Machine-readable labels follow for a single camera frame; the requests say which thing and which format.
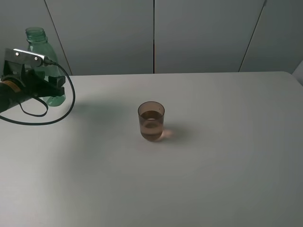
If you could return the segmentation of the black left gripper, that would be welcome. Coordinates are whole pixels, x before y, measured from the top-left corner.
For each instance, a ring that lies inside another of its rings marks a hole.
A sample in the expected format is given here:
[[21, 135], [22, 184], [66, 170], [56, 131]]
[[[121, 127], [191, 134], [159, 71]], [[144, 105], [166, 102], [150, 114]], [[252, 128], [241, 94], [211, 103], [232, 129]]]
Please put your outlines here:
[[65, 94], [65, 76], [49, 76], [41, 81], [32, 68], [24, 63], [4, 61], [1, 84], [8, 85], [14, 93], [24, 93], [29, 97], [56, 97]]

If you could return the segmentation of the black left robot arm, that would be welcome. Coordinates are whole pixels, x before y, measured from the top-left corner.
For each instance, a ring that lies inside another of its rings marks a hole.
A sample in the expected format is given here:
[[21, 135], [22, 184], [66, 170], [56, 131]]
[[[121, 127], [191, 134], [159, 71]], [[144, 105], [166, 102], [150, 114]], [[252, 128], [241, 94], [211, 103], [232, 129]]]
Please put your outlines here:
[[65, 76], [44, 79], [42, 71], [25, 68], [24, 64], [4, 61], [0, 78], [0, 111], [4, 112], [31, 98], [56, 97], [65, 94]]

